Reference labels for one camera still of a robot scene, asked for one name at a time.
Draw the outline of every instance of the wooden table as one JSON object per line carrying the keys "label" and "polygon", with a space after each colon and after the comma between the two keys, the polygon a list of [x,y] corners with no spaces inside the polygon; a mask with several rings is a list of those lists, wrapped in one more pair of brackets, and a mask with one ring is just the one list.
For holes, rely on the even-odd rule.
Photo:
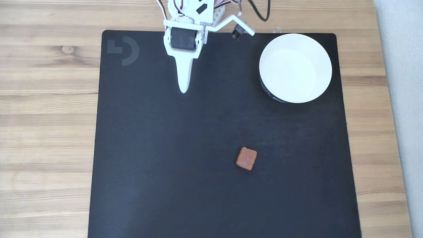
{"label": "wooden table", "polygon": [[[268,22],[242,9],[257,32],[337,35],[363,237],[411,237],[373,1],[272,0]],[[0,0],[0,237],[86,237],[105,29],[162,30],[160,8]]]}

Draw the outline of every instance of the logo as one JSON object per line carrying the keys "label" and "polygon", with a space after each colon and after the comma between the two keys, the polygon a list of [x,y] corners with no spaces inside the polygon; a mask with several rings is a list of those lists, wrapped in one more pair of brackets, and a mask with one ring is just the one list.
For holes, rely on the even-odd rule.
{"label": "logo", "polygon": [[[123,36],[122,41],[131,47],[131,55],[128,58],[122,60],[122,66],[126,66],[134,63],[135,60],[137,60],[138,55],[140,54],[140,48],[138,47],[136,41],[134,41],[134,39],[131,37]],[[121,54],[122,49],[122,47],[115,46],[115,40],[107,40],[107,53]]]}

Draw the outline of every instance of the desk mat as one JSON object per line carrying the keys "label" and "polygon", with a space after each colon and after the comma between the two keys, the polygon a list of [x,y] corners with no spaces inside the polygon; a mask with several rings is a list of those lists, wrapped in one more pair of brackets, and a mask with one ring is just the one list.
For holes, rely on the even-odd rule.
{"label": "desk mat", "polygon": [[286,104],[258,79],[279,35],[211,33],[182,94],[163,32],[103,33],[89,238],[361,237],[336,36],[306,34],[332,81]]}

